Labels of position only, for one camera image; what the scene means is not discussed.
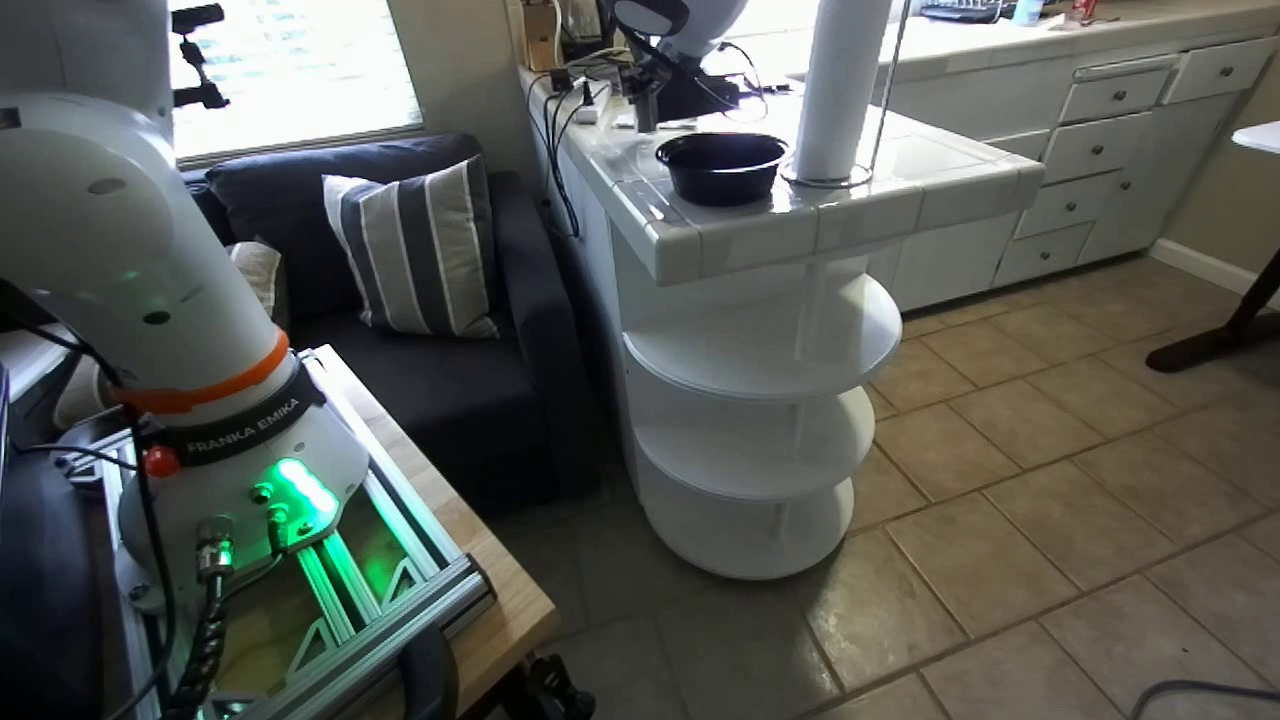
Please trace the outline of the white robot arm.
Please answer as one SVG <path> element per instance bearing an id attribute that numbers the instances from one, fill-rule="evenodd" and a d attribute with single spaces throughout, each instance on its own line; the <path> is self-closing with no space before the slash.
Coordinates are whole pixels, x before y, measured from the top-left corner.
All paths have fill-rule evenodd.
<path id="1" fill-rule="evenodd" d="M 369 454 L 265 314 L 139 114 L 69 93 L 0 102 L 0 280 L 75 342 L 139 418 L 126 552 L 199 597 L 195 549 L 244 567 L 322 535 Z"/>

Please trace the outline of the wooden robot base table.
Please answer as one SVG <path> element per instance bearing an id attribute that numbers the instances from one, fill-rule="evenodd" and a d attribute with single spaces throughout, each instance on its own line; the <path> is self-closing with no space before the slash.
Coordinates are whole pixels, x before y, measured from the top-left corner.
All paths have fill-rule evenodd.
<path id="1" fill-rule="evenodd" d="M 308 352 L 280 410 L 207 463 L 132 427 L 54 450 L 104 491 L 132 720 L 332 720 L 379 675 L 402 720 L 470 701 L 451 642 L 495 583 L 340 380 Z"/>

